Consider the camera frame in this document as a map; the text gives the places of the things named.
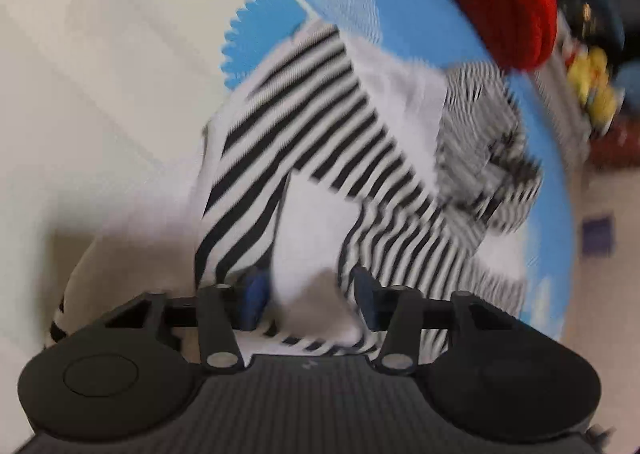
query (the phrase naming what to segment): ribbed black surface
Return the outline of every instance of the ribbed black surface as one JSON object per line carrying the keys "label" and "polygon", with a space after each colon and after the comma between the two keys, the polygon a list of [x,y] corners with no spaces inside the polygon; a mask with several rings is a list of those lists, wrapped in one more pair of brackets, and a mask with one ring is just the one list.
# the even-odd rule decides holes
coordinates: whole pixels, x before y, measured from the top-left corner
{"label": "ribbed black surface", "polygon": [[507,446],[461,432],[411,379],[363,357],[258,356],[247,371],[206,381],[176,420],[113,444],[37,435],[22,454],[594,454],[578,436]]}

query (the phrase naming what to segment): blue fan pattern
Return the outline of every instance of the blue fan pattern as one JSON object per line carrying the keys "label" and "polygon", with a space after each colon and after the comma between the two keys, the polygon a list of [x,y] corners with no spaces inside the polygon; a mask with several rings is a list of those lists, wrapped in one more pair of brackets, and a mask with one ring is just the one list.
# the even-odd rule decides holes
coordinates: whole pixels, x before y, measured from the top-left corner
{"label": "blue fan pattern", "polygon": [[296,30],[307,13],[296,0],[248,0],[236,11],[231,30],[225,33],[220,66],[225,86],[235,89],[251,74],[265,55]]}

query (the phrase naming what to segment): beige floor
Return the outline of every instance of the beige floor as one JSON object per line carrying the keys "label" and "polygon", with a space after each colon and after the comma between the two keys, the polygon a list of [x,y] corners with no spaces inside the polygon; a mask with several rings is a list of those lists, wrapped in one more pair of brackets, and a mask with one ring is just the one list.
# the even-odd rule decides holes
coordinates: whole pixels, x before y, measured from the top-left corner
{"label": "beige floor", "polygon": [[640,446],[640,172],[589,175],[580,183],[578,225],[613,214],[616,243],[610,257],[577,256],[563,341],[600,375],[594,423],[616,428],[607,453],[632,454]]}

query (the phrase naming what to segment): blue scalloped pattern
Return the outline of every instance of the blue scalloped pattern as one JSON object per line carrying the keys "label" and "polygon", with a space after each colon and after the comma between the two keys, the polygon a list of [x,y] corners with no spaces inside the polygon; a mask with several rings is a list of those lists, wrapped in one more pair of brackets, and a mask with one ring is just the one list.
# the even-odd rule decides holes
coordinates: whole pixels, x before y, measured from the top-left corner
{"label": "blue scalloped pattern", "polygon": [[265,55],[299,27],[307,13],[296,0],[248,0],[236,11],[231,30],[225,33],[222,54],[226,60],[220,69],[226,75],[225,86],[235,89]]}

